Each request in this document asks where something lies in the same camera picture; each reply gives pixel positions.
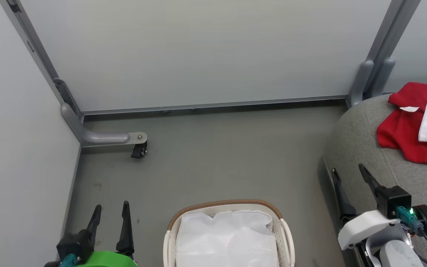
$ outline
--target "white wall panel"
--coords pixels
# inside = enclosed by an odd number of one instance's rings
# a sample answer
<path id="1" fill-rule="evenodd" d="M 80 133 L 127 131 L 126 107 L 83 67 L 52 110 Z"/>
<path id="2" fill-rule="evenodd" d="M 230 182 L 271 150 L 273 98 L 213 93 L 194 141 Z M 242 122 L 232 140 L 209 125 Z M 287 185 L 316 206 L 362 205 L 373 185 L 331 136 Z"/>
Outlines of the white wall panel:
<path id="1" fill-rule="evenodd" d="M 395 67 L 384 92 L 396 92 L 408 82 L 427 83 L 427 0 L 422 0 L 393 51 Z"/>
<path id="2" fill-rule="evenodd" d="M 82 111 L 347 95 L 389 0 L 21 0 Z"/>
<path id="3" fill-rule="evenodd" d="M 0 5 L 0 267 L 56 259 L 79 147 Z"/>

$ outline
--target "metal baseboard trim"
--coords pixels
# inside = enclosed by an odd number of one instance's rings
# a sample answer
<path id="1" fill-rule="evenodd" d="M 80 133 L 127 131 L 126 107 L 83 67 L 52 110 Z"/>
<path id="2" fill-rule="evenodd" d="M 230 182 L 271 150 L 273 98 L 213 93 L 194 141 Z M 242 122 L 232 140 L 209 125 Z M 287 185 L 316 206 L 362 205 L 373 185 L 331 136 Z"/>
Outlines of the metal baseboard trim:
<path id="1" fill-rule="evenodd" d="M 318 96 L 313 98 L 288 98 L 288 99 L 244 101 L 244 102 L 230 102 L 230 103 L 212 103 L 212 104 L 200 104 L 200 105 L 161 106 L 157 108 L 126 108 L 126 109 L 111 109 L 111 110 L 94 110 L 94 111 L 82 111 L 82 114 L 84 116 L 88 116 L 88 115 L 109 115 L 109 114 L 121 114 L 121 113 L 189 110 L 189 109 L 201 109 L 201 108 L 228 108 L 228 107 L 235 107 L 235 106 L 268 105 L 268 104 L 308 102 L 308 101 L 321 101 L 321 100 L 337 100 L 337 99 L 346 99 L 346 98 L 347 98 L 347 95 Z"/>

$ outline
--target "teal connector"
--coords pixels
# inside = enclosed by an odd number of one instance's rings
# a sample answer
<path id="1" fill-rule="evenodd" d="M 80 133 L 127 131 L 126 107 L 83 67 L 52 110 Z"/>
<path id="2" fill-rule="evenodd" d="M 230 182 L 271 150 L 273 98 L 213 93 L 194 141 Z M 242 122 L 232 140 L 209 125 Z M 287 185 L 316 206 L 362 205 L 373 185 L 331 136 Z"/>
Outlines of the teal connector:
<path id="1" fill-rule="evenodd" d="M 399 206 L 396 208 L 396 217 L 404 223 L 408 228 L 413 231 L 415 234 L 420 235 L 419 229 L 423 230 L 424 225 L 422 222 L 420 222 L 416 215 L 414 214 L 413 208 L 411 210 L 408 210 L 407 208 L 403 206 Z"/>
<path id="2" fill-rule="evenodd" d="M 77 257 L 74 254 L 67 255 L 59 267 L 74 267 L 77 265 Z"/>

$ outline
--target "gray floor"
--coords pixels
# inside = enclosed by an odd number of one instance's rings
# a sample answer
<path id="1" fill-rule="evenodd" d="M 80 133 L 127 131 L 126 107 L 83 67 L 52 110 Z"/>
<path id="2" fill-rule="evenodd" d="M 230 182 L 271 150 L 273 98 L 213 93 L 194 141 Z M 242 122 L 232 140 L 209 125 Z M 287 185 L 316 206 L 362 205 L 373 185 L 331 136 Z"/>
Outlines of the gray floor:
<path id="1" fill-rule="evenodd" d="M 131 205 L 135 260 L 162 266 L 162 243 L 171 217 L 207 201 L 262 199 L 288 222 L 296 266 L 344 266 L 330 211 L 317 177 L 325 137 L 342 106 L 93 121 L 99 132 L 144 131 L 149 153 L 83 154 L 67 230 L 86 227 L 103 206 L 96 250 L 114 250 L 122 203 Z"/>

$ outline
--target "green robot part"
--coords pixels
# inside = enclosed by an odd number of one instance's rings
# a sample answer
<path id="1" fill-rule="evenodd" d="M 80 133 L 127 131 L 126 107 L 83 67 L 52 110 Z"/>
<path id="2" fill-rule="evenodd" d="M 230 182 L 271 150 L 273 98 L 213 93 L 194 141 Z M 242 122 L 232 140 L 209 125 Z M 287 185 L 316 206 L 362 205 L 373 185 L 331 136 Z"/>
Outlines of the green robot part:
<path id="1" fill-rule="evenodd" d="M 120 241 L 116 244 L 117 252 L 94 251 L 101 214 L 102 206 L 97 205 L 87 229 L 76 234 L 66 233 L 57 245 L 62 261 L 48 262 L 44 267 L 138 267 L 133 260 L 133 231 L 128 201 L 123 204 L 123 225 Z"/>

